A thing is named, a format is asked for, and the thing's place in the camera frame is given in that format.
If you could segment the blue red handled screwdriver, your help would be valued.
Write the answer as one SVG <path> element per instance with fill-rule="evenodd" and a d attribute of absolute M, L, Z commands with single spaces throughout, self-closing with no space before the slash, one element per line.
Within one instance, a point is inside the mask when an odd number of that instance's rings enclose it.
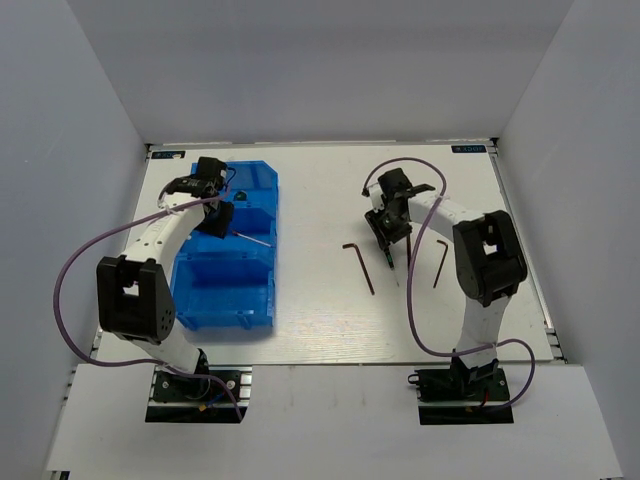
<path fill-rule="evenodd" d="M 255 237 L 252 237 L 252 236 L 237 232 L 235 230 L 232 233 L 233 233 L 234 236 L 242 238 L 242 239 L 245 239 L 245 240 L 248 240 L 248 241 L 250 241 L 252 243 L 255 243 L 255 244 L 267 247 L 267 248 L 273 248 L 273 245 L 271 243 L 268 243 L 266 241 L 260 240 L 258 238 L 255 238 Z"/>

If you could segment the black green precision screwdriver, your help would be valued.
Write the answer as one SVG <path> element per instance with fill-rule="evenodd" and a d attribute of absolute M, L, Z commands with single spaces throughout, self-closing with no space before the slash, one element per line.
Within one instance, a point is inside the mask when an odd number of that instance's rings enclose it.
<path fill-rule="evenodd" d="M 398 274 L 397 274 L 397 271 L 396 271 L 395 263 L 394 263 L 394 260 L 393 260 L 393 256 L 392 256 L 392 254 L 390 252 L 390 249 L 389 248 L 384 249 L 383 253 L 384 253 L 386 262 L 387 262 L 387 264 L 389 266 L 389 269 L 390 269 L 390 271 L 391 271 L 391 273 L 393 275 L 395 284 L 396 284 L 397 287 L 399 287 L 400 286 L 400 282 L 399 282 Z"/>

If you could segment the brown hex key small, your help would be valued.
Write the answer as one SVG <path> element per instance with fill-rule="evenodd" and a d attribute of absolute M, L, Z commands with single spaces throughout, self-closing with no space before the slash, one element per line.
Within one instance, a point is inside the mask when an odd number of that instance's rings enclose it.
<path fill-rule="evenodd" d="M 442 255 L 441 255 L 441 258 L 440 258 L 440 261 L 439 261 L 439 264 L 438 264 L 438 269 L 436 271 L 436 275 L 435 275 L 435 278 L 434 278 L 434 281 L 433 281 L 433 285 L 432 285 L 433 289 L 436 289 L 437 286 L 438 286 L 438 283 L 439 283 L 439 280 L 441 278 L 442 271 L 443 271 L 443 268 L 444 268 L 444 264 L 445 264 L 445 261 L 446 261 L 447 255 L 448 255 L 448 251 L 449 251 L 449 244 L 446 241 L 441 240 L 441 239 L 437 239 L 436 243 L 443 248 L 443 252 L 442 252 Z"/>

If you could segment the brown hex key large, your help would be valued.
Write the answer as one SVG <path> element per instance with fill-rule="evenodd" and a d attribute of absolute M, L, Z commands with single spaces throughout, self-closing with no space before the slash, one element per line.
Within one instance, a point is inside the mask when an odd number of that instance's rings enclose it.
<path fill-rule="evenodd" d="M 406 236 L 405 245 L 406 245 L 407 272 L 409 272 L 410 266 L 411 266 L 411 261 L 412 261 L 412 238 L 411 238 L 411 234 Z"/>

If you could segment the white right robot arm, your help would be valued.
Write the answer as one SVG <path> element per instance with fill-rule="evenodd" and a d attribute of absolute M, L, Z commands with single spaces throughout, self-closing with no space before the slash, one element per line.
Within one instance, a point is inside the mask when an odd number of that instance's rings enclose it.
<path fill-rule="evenodd" d="M 362 195 L 372 205 L 365 220 L 389 264 L 390 246 L 408 237 L 414 224 L 452 243 L 466 304 L 454 348 L 464 354 L 451 360 L 451 384 L 459 396 L 477 397 L 497 371 L 504 312 L 528 274 L 511 216 L 504 210 L 473 210 L 438 194 L 431 185 L 413 185 L 400 168 L 385 172 L 376 184 L 364 187 Z"/>

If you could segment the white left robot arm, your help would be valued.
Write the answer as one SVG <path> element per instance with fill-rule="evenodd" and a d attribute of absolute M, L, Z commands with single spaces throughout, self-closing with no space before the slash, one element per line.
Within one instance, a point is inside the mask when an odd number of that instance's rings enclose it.
<path fill-rule="evenodd" d="M 199 399 L 211 387 L 204 353 L 175 325 L 177 307 L 167 271 L 193 232 L 223 239 L 234 206 L 224 199 L 232 168 L 217 158 L 201 157 L 194 173 L 170 181 L 157 199 L 157 215 L 117 257 L 97 266 L 99 323 L 144 350 L 175 372 L 177 387 Z"/>

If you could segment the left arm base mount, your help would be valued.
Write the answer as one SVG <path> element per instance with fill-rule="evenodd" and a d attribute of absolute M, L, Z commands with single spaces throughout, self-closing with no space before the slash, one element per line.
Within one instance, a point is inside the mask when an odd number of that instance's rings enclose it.
<path fill-rule="evenodd" d="M 234 396 L 241 415 L 248 409 L 251 367 L 210 368 L 210 374 L 225 383 L 213 380 L 192 380 L 157 368 L 154 372 L 146 407 L 146 423 L 169 424 L 239 424 L 236 409 L 226 393 Z"/>

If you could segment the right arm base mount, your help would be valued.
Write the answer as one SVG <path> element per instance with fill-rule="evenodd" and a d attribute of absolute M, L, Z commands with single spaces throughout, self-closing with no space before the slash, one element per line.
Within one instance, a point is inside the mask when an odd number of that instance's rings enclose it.
<path fill-rule="evenodd" d="M 463 390 L 454 383 L 449 369 L 415 370 L 407 377 L 416 389 L 422 426 L 513 424 L 510 391 L 502 368 Z"/>

